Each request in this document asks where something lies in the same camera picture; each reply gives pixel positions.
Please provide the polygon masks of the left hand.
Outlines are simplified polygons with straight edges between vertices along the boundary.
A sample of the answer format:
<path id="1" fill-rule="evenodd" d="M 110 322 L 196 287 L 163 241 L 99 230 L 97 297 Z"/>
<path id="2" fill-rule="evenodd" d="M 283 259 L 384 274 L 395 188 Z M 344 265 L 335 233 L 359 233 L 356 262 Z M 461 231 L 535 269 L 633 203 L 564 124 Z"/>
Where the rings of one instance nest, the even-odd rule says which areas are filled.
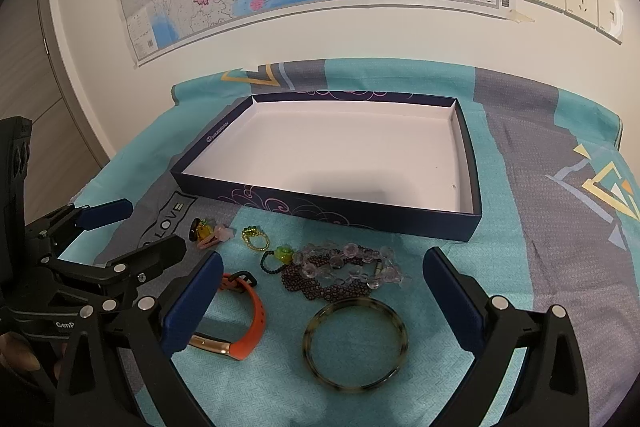
<path id="1" fill-rule="evenodd" d="M 56 363 L 53 366 L 53 374 L 56 379 L 60 378 L 62 358 L 66 351 L 66 343 L 55 343 L 53 350 L 56 356 Z M 40 362 L 17 336 L 6 333 L 0 336 L 1 365 L 7 369 L 16 371 L 35 372 L 40 369 Z"/>

